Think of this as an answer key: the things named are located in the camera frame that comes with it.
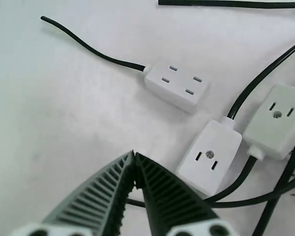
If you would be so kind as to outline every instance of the black strip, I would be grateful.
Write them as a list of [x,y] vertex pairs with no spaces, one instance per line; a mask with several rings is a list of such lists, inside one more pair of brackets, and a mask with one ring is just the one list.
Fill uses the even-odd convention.
[[212,166],[212,168],[211,168],[213,171],[214,171],[216,165],[217,165],[217,161],[214,162],[214,164],[213,164],[213,166]]
[[202,154],[202,152],[199,152],[199,154],[198,154],[197,157],[196,157],[196,161],[199,160],[199,157],[201,156],[201,154]]
[[295,2],[252,2],[229,0],[158,0],[158,4],[177,6],[228,6],[264,9],[295,8]]

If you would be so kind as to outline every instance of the screw hole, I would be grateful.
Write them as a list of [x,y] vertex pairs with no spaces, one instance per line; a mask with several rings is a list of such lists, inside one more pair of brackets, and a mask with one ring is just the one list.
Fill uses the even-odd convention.
[[228,236],[230,235],[228,230],[221,225],[213,225],[210,228],[210,233],[212,236]]
[[214,152],[212,150],[209,150],[206,152],[206,157],[208,159],[212,159],[214,157]]
[[281,112],[279,112],[279,111],[273,112],[273,117],[274,117],[274,118],[278,119],[278,118],[280,118],[281,116],[282,116],[282,113],[281,113]]
[[36,230],[32,232],[29,236],[47,236],[48,232],[46,230]]

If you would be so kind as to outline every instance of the white surface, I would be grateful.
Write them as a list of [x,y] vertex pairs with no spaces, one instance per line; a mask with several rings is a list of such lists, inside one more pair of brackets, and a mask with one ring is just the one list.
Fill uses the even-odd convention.
[[147,67],[145,83],[147,89],[165,101],[186,112],[194,113],[199,108],[210,81],[193,72],[166,60],[158,60]]
[[168,232],[167,236],[176,236],[179,232],[186,232],[192,236],[212,236],[212,234],[210,233],[210,228],[216,225],[224,227],[229,236],[239,236],[233,230],[230,224],[220,219],[212,219],[182,226],[176,226]]
[[251,145],[248,155],[260,160],[265,156],[283,160],[295,146],[295,87],[275,85],[243,137]]
[[14,230],[9,236],[29,236],[35,231],[44,230],[48,236],[93,236],[91,229],[74,226],[58,226],[48,224],[31,223]]
[[[59,21],[110,56],[148,65],[159,56],[212,80],[193,116],[162,102],[141,73],[106,62],[58,29]],[[76,186],[134,149],[174,171],[210,118],[295,44],[295,9],[158,7],[155,0],[0,0],[0,236],[42,220]],[[295,54],[236,117],[242,132],[276,82],[295,86]],[[221,188],[247,160],[239,149]],[[286,163],[266,158],[227,200],[269,191]],[[132,195],[140,199],[139,192]],[[252,234],[264,204],[216,212]],[[122,236],[149,236],[146,213],[127,206]],[[266,236],[295,235],[295,197],[281,198]]]
[[[211,119],[186,152],[177,168],[177,175],[201,192],[214,195],[236,156],[241,140],[240,133]],[[214,153],[211,159],[206,156],[208,151]]]

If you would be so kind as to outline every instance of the two-prong outlet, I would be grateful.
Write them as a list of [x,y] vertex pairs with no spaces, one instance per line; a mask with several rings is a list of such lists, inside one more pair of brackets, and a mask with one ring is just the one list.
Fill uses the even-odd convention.
[[295,87],[274,86],[243,137],[251,146],[249,155],[284,159],[295,146]]
[[145,72],[151,92],[189,113],[196,111],[209,86],[209,81],[198,73],[164,61],[147,67]]

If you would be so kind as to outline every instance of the three-prong outlet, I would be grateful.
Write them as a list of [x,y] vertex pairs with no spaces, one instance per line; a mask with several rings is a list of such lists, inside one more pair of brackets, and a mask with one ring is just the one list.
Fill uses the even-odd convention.
[[275,85],[243,133],[248,154],[282,160],[295,146],[295,87]]

